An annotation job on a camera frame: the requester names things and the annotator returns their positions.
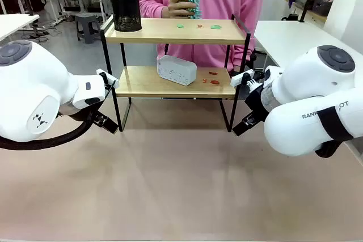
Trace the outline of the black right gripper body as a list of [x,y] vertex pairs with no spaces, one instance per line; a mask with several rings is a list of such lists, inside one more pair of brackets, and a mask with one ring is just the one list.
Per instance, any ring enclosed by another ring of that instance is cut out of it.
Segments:
[[248,125],[256,125],[259,122],[264,122],[269,114],[261,102],[262,90],[263,85],[261,84],[259,87],[251,91],[245,100],[247,106],[250,108],[250,110],[252,110],[252,112],[247,116]]

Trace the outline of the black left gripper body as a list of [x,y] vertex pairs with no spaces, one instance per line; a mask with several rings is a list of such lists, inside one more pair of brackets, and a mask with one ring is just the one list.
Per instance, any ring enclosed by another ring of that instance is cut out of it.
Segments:
[[91,108],[86,109],[86,124],[87,125],[104,125],[104,116],[98,110]]

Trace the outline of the person's right hand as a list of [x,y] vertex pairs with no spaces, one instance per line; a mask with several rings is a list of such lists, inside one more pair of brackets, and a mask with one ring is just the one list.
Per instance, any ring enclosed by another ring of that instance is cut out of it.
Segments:
[[169,0],[167,6],[168,18],[190,18],[195,15],[196,4],[189,0]]

